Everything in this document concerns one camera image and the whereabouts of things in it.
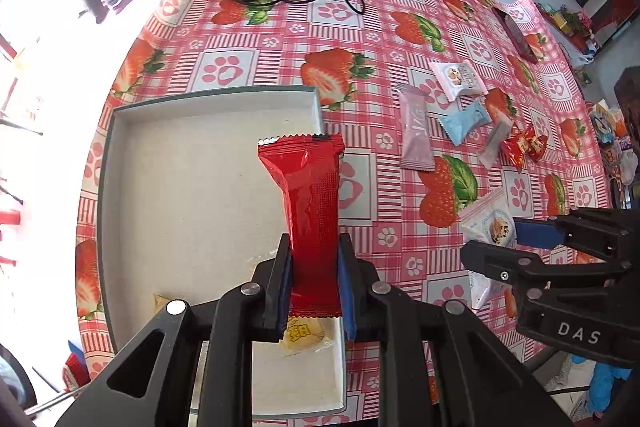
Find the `silver bolt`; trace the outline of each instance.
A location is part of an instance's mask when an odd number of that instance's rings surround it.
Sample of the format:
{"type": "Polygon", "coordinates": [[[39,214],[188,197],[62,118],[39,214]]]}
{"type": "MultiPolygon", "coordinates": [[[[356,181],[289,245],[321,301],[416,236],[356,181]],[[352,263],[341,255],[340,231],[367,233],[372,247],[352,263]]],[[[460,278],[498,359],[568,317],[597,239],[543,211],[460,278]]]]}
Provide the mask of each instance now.
{"type": "Polygon", "coordinates": [[[444,303],[444,309],[451,315],[462,315],[465,312],[465,305],[453,299],[444,303]]]}
{"type": "Polygon", "coordinates": [[[187,304],[184,301],[171,301],[166,306],[166,311],[172,315],[180,315],[183,311],[187,309],[187,304]]]}
{"type": "Polygon", "coordinates": [[[260,291],[260,285],[257,282],[246,282],[240,286],[240,291],[244,295],[255,295],[260,291]]]}
{"type": "Polygon", "coordinates": [[[527,298],[532,301],[537,301],[542,297],[542,290],[540,288],[530,288],[527,290],[527,298]]]}
{"type": "Polygon", "coordinates": [[[386,295],[391,291],[391,285],[388,282],[375,281],[371,285],[371,291],[378,295],[386,295]]]}

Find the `blue wrapper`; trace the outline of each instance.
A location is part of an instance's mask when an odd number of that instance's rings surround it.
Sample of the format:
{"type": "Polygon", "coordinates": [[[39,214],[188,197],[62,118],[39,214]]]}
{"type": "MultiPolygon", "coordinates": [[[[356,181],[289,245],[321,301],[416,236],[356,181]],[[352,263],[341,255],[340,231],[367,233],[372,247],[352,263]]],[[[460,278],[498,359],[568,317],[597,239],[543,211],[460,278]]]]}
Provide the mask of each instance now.
{"type": "Polygon", "coordinates": [[[487,125],[492,121],[479,98],[476,98],[473,103],[459,113],[452,114],[451,116],[441,116],[439,120],[440,125],[449,135],[449,138],[455,146],[460,145],[466,135],[475,127],[487,125]]]}

